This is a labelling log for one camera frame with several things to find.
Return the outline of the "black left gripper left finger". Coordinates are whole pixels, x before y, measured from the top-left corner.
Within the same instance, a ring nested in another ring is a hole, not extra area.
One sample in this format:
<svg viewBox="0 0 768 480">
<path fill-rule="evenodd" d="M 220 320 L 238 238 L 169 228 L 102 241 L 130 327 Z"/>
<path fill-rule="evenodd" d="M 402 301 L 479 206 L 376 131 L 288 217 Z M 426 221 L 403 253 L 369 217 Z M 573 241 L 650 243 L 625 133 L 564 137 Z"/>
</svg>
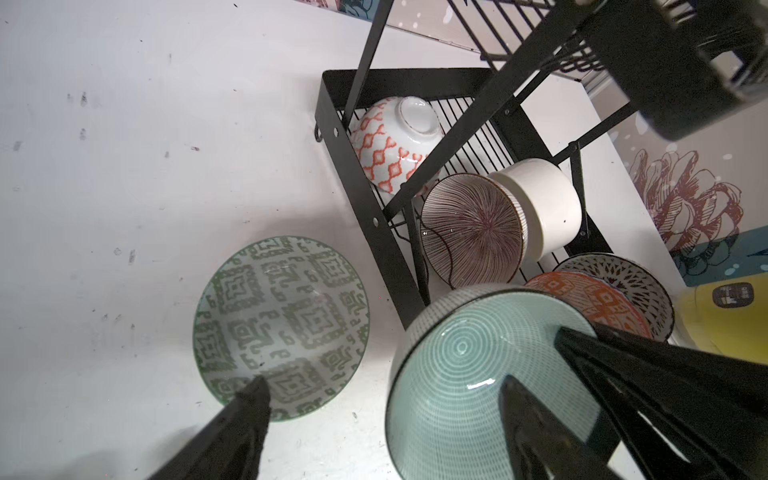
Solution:
<svg viewBox="0 0 768 480">
<path fill-rule="evenodd" d="M 271 395 L 255 377 L 153 479 L 256 479 L 268 433 Z"/>
</svg>

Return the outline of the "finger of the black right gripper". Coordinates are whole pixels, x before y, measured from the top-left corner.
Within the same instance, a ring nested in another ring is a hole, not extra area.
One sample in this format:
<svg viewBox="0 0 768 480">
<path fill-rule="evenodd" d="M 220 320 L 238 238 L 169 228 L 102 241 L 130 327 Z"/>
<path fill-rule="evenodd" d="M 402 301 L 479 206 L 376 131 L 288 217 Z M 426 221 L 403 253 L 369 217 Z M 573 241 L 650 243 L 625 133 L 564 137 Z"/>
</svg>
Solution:
<svg viewBox="0 0 768 480">
<path fill-rule="evenodd" d="M 554 346 L 647 479 L 764 479 L 767 368 L 598 325 Z"/>
</svg>

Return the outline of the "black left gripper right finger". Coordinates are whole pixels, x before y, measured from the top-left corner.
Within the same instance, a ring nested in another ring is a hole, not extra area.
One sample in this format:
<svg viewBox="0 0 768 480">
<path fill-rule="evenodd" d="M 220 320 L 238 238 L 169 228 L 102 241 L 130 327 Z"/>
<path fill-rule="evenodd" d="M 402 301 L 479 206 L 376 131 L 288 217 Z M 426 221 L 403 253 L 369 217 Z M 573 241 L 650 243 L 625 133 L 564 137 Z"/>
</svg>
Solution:
<svg viewBox="0 0 768 480">
<path fill-rule="evenodd" d="M 500 387 L 499 413 L 516 479 L 619 477 L 511 375 Z"/>
</svg>

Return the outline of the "green patterned bowl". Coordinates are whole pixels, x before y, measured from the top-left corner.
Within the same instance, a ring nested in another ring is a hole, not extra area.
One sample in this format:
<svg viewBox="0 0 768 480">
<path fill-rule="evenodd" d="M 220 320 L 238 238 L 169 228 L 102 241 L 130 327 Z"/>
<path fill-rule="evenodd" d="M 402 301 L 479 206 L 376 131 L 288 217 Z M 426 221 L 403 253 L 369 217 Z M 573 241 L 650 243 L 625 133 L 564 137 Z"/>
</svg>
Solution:
<svg viewBox="0 0 768 480">
<path fill-rule="evenodd" d="M 454 290 L 409 325 L 390 370 L 386 445 L 403 479 L 510 479 L 499 413 L 513 376 L 608 460 L 608 416 L 557 352 L 558 330 L 595 330 L 575 307 L 509 284 Z"/>
</svg>

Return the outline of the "green geometric pattern bowl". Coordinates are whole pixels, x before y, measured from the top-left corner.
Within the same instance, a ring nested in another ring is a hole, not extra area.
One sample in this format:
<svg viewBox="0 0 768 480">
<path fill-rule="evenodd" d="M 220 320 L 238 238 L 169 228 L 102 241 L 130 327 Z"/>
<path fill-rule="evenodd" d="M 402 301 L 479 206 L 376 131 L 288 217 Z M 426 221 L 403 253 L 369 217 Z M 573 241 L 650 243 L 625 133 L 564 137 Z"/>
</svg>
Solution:
<svg viewBox="0 0 768 480">
<path fill-rule="evenodd" d="M 369 302 L 353 265 L 318 240 L 275 236 L 239 250 L 212 276 L 195 313 L 193 353 L 221 404 L 261 376 L 272 420 L 288 421 L 345 388 L 369 330 Z"/>
</svg>

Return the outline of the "white maroon sunburst bowl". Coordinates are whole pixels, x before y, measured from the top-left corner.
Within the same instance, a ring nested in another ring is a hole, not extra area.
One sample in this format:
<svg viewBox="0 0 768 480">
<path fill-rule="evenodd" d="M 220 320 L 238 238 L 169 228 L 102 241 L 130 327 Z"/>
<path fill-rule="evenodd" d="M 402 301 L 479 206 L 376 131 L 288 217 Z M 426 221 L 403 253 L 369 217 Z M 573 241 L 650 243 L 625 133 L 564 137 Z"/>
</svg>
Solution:
<svg viewBox="0 0 768 480">
<path fill-rule="evenodd" d="M 611 253 L 582 253 L 563 260 L 555 271 L 585 274 L 619 290 L 643 315 L 654 340 L 666 342 L 673 333 L 672 299 L 643 266 Z"/>
</svg>

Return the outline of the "pink ribbed bowl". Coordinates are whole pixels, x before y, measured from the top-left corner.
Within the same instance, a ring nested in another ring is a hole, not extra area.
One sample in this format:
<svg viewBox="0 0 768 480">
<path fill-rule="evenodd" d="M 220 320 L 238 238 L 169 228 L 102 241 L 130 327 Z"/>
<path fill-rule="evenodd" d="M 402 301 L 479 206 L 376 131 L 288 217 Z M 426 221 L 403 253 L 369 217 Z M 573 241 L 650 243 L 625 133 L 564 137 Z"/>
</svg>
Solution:
<svg viewBox="0 0 768 480">
<path fill-rule="evenodd" d="M 499 182 L 459 173 L 439 181 L 421 211 L 429 265 L 451 288 L 509 283 L 528 246 L 523 209 Z"/>
</svg>

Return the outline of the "white ceramic bowl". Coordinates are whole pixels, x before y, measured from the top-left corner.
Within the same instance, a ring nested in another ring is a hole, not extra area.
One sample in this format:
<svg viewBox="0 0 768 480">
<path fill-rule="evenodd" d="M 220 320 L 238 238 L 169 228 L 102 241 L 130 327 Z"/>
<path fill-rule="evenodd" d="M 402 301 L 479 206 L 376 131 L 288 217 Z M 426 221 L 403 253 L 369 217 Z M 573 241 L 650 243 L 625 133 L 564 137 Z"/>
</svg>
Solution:
<svg viewBox="0 0 768 480">
<path fill-rule="evenodd" d="M 528 229 L 526 258 L 541 260 L 565 247 L 582 226 L 582 206 L 571 179 L 551 162 L 530 158 L 490 174 L 518 201 Z"/>
</svg>

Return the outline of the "white red patterned bowl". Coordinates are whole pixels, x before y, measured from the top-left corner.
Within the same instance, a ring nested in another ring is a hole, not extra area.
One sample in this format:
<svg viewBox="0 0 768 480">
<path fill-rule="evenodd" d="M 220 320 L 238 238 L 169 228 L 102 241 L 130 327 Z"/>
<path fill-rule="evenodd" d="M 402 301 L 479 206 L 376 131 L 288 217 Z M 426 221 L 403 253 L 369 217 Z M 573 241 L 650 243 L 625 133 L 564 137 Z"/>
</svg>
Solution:
<svg viewBox="0 0 768 480">
<path fill-rule="evenodd" d="M 367 179 L 379 191 L 394 195 L 443 136 L 428 102 L 415 96 L 389 97 L 365 112 L 351 144 Z"/>
</svg>

